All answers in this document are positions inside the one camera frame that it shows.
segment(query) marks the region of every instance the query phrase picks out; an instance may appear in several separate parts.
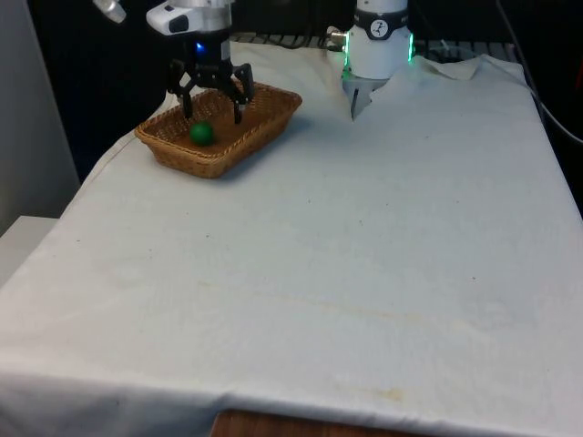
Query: robotic arm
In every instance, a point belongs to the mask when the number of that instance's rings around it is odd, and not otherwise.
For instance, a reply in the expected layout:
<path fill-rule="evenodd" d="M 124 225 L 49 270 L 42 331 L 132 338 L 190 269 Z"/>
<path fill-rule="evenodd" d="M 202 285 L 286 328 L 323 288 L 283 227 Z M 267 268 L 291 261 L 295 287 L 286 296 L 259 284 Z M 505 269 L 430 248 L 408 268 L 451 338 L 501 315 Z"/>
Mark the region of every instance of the robotic arm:
<path fill-rule="evenodd" d="M 214 88 L 233 102 L 235 123 L 254 96 L 251 65 L 234 66 L 230 61 L 230 6 L 235 0 L 167 0 L 148 11 L 149 25 L 160 34 L 179 38 L 184 46 L 182 59 L 171 62 L 168 91 L 179 97 L 186 118 L 192 117 L 190 91 L 195 86 Z M 93 0 L 112 21 L 126 17 L 118 0 Z M 182 78 L 189 82 L 182 86 Z M 233 80 L 235 76 L 240 86 Z"/>
<path fill-rule="evenodd" d="M 230 6 L 235 0 L 167 0 L 147 14 L 150 26 L 164 36 L 181 38 L 184 56 L 172 61 L 170 93 L 182 101 L 186 117 L 192 117 L 190 91 L 195 86 L 215 88 L 234 105 L 235 123 L 254 94 L 251 66 L 230 61 Z M 126 13 L 118 0 L 93 0 L 116 22 Z M 351 99 L 355 119 L 372 102 L 370 95 L 384 86 L 394 72 L 411 60 L 413 35 L 407 28 L 408 0 L 357 0 L 354 27 L 345 35 L 344 92 Z M 189 76 L 182 86 L 181 79 Z M 240 80 L 238 86 L 232 77 Z"/>

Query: logo on robot arm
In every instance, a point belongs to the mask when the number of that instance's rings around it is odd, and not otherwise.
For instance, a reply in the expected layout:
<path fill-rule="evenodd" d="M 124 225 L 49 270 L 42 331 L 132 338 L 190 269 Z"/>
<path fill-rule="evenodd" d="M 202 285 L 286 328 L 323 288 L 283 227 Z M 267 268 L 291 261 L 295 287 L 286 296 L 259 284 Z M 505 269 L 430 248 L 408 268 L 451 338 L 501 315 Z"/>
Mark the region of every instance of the logo on robot arm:
<path fill-rule="evenodd" d="M 377 38 L 382 38 L 389 32 L 389 25 L 384 20 L 374 20 L 371 23 L 371 33 Z"/>

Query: cable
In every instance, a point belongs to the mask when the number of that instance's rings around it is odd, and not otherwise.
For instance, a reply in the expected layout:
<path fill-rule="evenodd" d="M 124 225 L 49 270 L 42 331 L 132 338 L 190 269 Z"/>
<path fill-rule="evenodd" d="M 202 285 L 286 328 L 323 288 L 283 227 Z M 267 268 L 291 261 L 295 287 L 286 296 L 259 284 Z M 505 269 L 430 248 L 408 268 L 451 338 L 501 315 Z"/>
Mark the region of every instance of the cable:
<path fill-rule="evenodd" d="M 456 50 L 459 50 L 461 52 L 466 52 L 466 53 L 472 55 L 473 57 L 479 57 L 479 58 L 485 60 L 491 66 L 493 66 L 496 70 L 499 70 L 499 71 L 503 72 L 504 74 L 512 77 L 516 83 L 518 83 L 519 85 L 525 87 L 528 91 L 530 91 L 530 94 L 532 94 L 532 96 L 535 98 L 535 101 L 540 106 L 541 112 L 544 112 L 545 114 L 547 114 L 548 117 L 550 118 L 550 120 L 553 123 L 555 123 L 555 125 L 565 135 L 567 135 L 569 138 L 571 138 L 576 143 L 578 143 L 581 146 L 583 146 L 583 139 L 582 138 L 579 138 L 576 135 L 574 135 L 573 133 L 571 133 L 571 131 L 569 131 L 566 127 L 564 127 L 561 124 L 560 121 L 558 121 L 558 119 L 553 115 L 553 113 L 550 112 L 550 109 L 548 109 L 548 107 L 540 99 L 540 96 L 538 95 L 537 91 L 533 87 L 529 86 L 528 84 L 526 84 L 525 82 L 523 82 L 522 79 L 520 79 L 519 77 L 514 76 L 512 73 L 510 73 L 509 71 L 507 71 L 503 67 L 499 66 L 496 62 L 492 61 L 492 59 L 490 59 L 489 57 L 486 57 L 486 56 L 483 56 L 483 55 L 479 55 L 478 53 L 474 52 L 473 50 L 470 50 L 468 48 L 461 47 L 461 46 L 451 46 L 450 45 L 450 46 L 447 46 L 447 47 L 445 47 L 445 46 L 444 47 L 433 47 L 433 48 L 429 49 L 429 51 L 449 51 L 452 48 L 455 48 Z"/>
<path fill-rule="evenodd" d="M 278 47 L 287 48 L 288 50 L 297 50 L 298 48 L 302 48 L 302 47 L 306 46 L 306 43 L 308 42 L 308 38 L 310 37 L 310 33 L 308 32 L 306 35 L 302 36 L 301 42 L 295 43 L 295 44 L 283 43 L 282 42 L 283 36 L 281 37 L 280 41 L 272 39 L 271 36 L 266 36 L 266 35 L 257 34 L 257 37 L 261 38 L 266 43 L 272 43 L 273 45 L 278 46 Z"/>
<path fill-rule="evenodd" d="M 532 86 L 532 89 L 534 90 L 533 95 L 535 96 L 536 101 L 537 101 L 538 114 L 540 115 L 541 119 L 544 120 L 543 111 L 542 111 L 542 102 L 540 101 L 540 97 L 538 94 L 537 84 L 535 84 L 535 78 L 532 76 L 532 73 L 530 72 L 530 67 L 528 66 L 527 57 L 525 56 L 525 52 L 522 51 L 522 46 L 520 45 L 520 41 L 518 40 L 517 33 L 514 31 L 514 27 L 512 26 L 512 23 L 510 22 L 508 15 L 506 14 L 506 10 L 502 6 L 501 0 L 496 0 L 496 8 L 498 9 L 498 13 L 502 17 L 502 20 L 504 21 L 504 25 L 506 26 L 506 29 L 507 29 L 508 33 L 510 34 L 510 37 L 512 38 L 512 42 L 514 43 L 515 48 L 517 49 L 518 57 L 520 57 L 520 62 L 522 63 L 523 68 L 525 69 L 525 76 L 527 77 L 527 81 Z"/>

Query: green ball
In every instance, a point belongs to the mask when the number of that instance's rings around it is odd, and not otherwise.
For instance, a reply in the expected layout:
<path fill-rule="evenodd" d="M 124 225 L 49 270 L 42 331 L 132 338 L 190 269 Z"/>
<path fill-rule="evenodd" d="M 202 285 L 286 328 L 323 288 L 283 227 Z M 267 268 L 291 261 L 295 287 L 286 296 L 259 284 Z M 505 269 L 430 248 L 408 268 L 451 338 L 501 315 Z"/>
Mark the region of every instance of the green ball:
<path fill-rule="evenodd" d="M 202 121 L 192 125 L 190 128 L 190 139 L 199 146 L 209 146 L 214 141 L 212 126 L 207 121 Z"/>

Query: white wall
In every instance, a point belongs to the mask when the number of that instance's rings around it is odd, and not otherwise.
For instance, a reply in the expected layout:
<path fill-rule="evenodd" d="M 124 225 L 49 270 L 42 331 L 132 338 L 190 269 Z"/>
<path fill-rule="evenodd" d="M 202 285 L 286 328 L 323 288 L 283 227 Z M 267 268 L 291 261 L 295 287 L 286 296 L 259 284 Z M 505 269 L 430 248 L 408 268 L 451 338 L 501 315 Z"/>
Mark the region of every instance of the white wall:
<path fill-rule="evenodd" d="M 77 188 L 77 173 L 26 0 L 3 0 L 0 235 L 21 215 L 58 217 Z"/>

